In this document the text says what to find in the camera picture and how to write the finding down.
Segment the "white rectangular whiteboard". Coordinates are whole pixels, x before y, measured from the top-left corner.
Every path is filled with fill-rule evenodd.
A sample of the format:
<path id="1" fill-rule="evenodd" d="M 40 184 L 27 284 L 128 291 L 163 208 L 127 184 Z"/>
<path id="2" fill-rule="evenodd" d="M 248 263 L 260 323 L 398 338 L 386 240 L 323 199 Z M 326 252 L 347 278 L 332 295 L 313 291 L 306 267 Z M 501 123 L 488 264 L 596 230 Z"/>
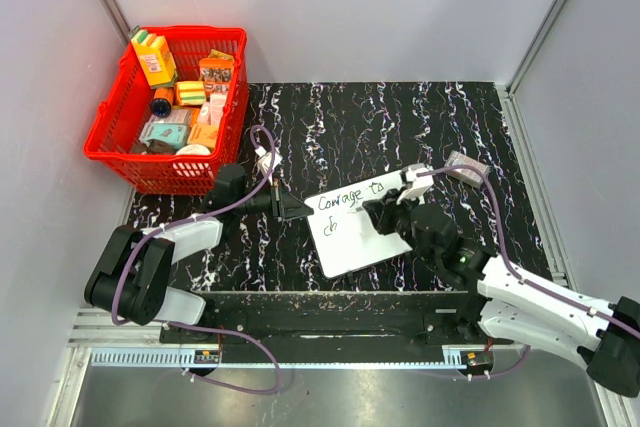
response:
<path id="1" fill-rule="evenodd" d="M 347 215 L 362 203 L 402 187 L 399 170 L 312 195 L 304 203 L 323 275 L 333 279 L 404 254 L 410 246 L 397 233 L 379 235 L 366 213 Z"/>

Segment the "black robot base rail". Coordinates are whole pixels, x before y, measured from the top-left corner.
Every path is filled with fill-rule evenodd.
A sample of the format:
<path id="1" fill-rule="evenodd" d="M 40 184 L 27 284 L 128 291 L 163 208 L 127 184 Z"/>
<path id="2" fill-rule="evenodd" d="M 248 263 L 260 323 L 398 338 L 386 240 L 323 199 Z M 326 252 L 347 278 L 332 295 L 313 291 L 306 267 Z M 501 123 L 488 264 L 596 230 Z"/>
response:
<path id="1" fill-rule="evenodd" d="M 419 363 L 485 345 L 464 293 L 212 292 L 199 324 L 246 333 L 281 364 Z"/>

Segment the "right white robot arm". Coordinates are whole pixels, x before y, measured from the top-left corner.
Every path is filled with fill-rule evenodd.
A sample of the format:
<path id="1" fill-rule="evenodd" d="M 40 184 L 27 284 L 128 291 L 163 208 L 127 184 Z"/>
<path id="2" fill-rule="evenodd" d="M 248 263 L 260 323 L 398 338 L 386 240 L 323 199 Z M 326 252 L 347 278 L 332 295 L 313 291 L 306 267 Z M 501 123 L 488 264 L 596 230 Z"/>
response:
<path id="1" fill-rule="evenodd" d="M 403 200 L 393 189 L 364 203 L 374 230 L 397 234 L 412 255 L 445 284 L 468 296 L 457 311 L 456 334 L 526 344 L 581 368 L 600 386 L 639 395 L 639 304 L 590 297 L 512 265 L 461 236 L 434 204 Z"/>

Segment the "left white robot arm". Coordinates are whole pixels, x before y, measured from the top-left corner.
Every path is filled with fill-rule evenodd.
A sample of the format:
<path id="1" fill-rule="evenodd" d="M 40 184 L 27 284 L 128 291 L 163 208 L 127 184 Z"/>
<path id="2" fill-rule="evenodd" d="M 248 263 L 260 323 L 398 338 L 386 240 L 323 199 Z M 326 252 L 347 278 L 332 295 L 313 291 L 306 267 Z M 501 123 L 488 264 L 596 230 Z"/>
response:
<path id="1" fill-rule="evenodd" d="M 249 191 L 244 167 L 226 164 L 192 216 L 164 227 L 117 227 L 89 277 L 84 300 L 111 313 L 116 324 L 178 323 L 193 341 L 206 342 L 217 320 L 205 311 L 204 298 L 169 286 L 172 266 L 229 240 L 245 215 L 290 221 L 313 213 L 277 178 L 265 178 Z"/>

